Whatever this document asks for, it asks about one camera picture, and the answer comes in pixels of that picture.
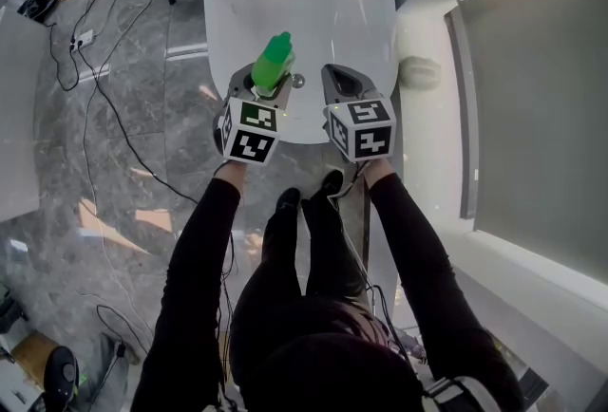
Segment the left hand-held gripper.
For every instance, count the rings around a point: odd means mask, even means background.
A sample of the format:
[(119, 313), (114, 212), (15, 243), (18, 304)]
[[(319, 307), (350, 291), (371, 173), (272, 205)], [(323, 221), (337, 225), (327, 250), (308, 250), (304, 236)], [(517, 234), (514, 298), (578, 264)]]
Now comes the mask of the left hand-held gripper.
[(265, 166), (278, 145), (280, 110), (287, 108), (294, 79), (286, 75), (281, 80), (272, 107), (253, 102), (257, 98), (253, 66), (250, 63), (232, 75), (228, 98), (214, 118), (213, 136), (224, 159)]

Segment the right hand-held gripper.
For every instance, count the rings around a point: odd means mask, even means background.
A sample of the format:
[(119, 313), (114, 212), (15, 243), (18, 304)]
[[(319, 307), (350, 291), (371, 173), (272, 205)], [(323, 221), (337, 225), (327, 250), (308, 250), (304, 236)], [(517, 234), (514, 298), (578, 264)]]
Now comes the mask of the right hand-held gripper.
[(323, 128), (349, 162), (393, 154), (397, 120), (392, 103), (372, 79), (353, 68), (325, 64), (321, 79), (326, 107)]

